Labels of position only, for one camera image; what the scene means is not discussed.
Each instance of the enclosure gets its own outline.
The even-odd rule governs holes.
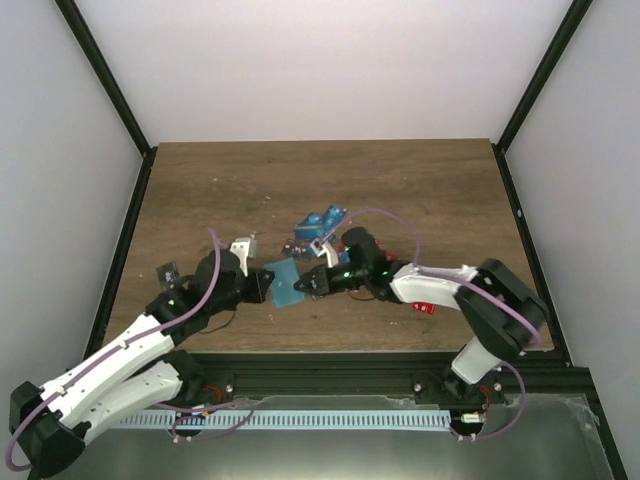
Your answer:
[[[158,267],[175,262],[180,275],[193,273],[212,249],[207,227],[225,243],[253,236],[250,265],[259,267],[286,258],[283,247],[309,214],[374,207],[415,229],[420,264],[457,268],[497,258],[549,307],[541,345],[514,363],[534,406],[509,438],[555,445],[557,457],[544,453],[555,460],[591,455],[592,463],[574,465],[582,479],[626,478],[622,460],[631,478],[640,475],[628,402],[637,387],[628,358],[638,232],[628,206],[637,203],[639,173],[631,160],[639,111],[631,52],[640,12],[591,3],[2,7],[0,51],[10,65],[0,74],[2,203],[9,206],[2,299],[11,315],[3,323],[0,404],[25,379],[55,377],[124,332],[163,291]],[[354,226],[390,254],[413,258],[410,232],[378,213],[344,225],[336,248],[340,232]],[[300,274],[322,262],[295,260]],[[281,308],[271,298],[242,303],[179,348],[216,388],[228,387],[229,399],[364,395],[425,403],[416,385],[447,368],[473,330],[457,310],[369,301],[364,290]],[[505,395],[518,392],[510,374],[495,375]],[[574,400],[579,407],[565,408]],[[552,435],[554,426],[566,443]],[[82,457],[88,463],[64,478],[96,458],[100,475],[122,478],[169,475],[196,465],[196,456],[199,469],[215,474],[255,473],[218,465],[233,456],[236,437],[215,462],[203,458],[206,447],[183,449],[175,462],[145,470],[134,446],[144,444],[139,458],[164,451],[156,433],[109,431]],[[245,433],[238,441],[268,446],[266,463],[258,463],[274,475],[282,471],[269,458],[309,439],[289,432],[280,444]],[[364,442],[407,466],[378,474],[419,471],[412,435],[318,438]],[[437,471],[464,474],[465,460],[472,465],[480,452],[461,455],[454,443],[437,437],[429,459]],[[121,444],[132,447],[120,463],[114,446]],[[500,468],[506,464],[494,454],[522,443],[484,445]],[[345,458],[357,459],[363,450],[349,452]],[[526,458],[539,478],[542,467]],[[550,462],[547,473],[566,477],[567,462]],[[373,475],[361,461],[341,465],[343,473]]]

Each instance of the red label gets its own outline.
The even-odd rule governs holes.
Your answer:
[[[436,313],[436,306],[433,303],[413,302],[413,309],[426,313],[427,315],[433,315]]]

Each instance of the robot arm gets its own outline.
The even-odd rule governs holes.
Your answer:
[[[498,260],[459,269],[387,260],[362,227],[345,232],[342,242],[349,263],[317,266],[301,275],[295,288],[322,297],[365,287],[382,301],[428,302],[460,310],[476,336],[458,353],[447,375],[453,373],[466,385],[475,385],[501,362],[515,360],[549,316],[535,293]],[[313,248],[329,251],[322,245]],[[458,397],[465,390],[459,381],[449,379],[448,385]]]
[[[206,328],[211,316],[235,310],[241,302],[265,300],[274,274],[247,266],[247,258],[255,252],[254,242],[239,239],[220,252],[215,288],[188,320],[163,328],[203,298],[213,278],[215,252],[200,261],[188,285],[160,293],[125,332],[84,362],[39,388],[25,382],[13,391],[12,433],[41,408],[18,439],[39,477],[64,470],[86,445],[132,413],[176,397],[189,401],[201,390],[200,366],[186,352],[172,350]],[[142,335],[149,330],[155,331]],[[73,387],[65,388],[74,379]]]

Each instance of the blue block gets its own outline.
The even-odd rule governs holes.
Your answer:
[[[346,209],[335,205],[327,208],[322,215],[310,213],[293,229],[295,239],[311,242],[316,238],[324,237],[332,228],[342,221],[346,213]],[[335,241],[335,235],[332,235],[329,241],[333,243]]]
[[[304,293],[298,292],[293,288],[293,284],[300,279],[296,262],[293,261],[293,258],[269,263],[264,268],[275,273],[275,278],[269,287],[271,302],[274,307],[286,307],[304,300]]]

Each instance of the black cable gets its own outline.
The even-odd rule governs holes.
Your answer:
[[[375,300],[376,299],[376,297],[358,298],[358,297],[354,296],[350,291],[347,292],[347,295],[349,295],[354,300],[357,300],[358,302],[370,302],[371,300]]]
[[[218,330],[222,330],[223,328],[227,328],[231,322],[233,322],[233,319],[236,318],[236,312],[237,310],[233,311],[233,315],[231,315],[231,318],[229,319],[229,321],[227,323],[225,323],[224,325],[220,325],[219,327],[216,328],[212,328],[211,330],[204,330],[201,332],[198,332],[200,335],[206,335],[208,333],[213,333],[213,332],[217,332]]]

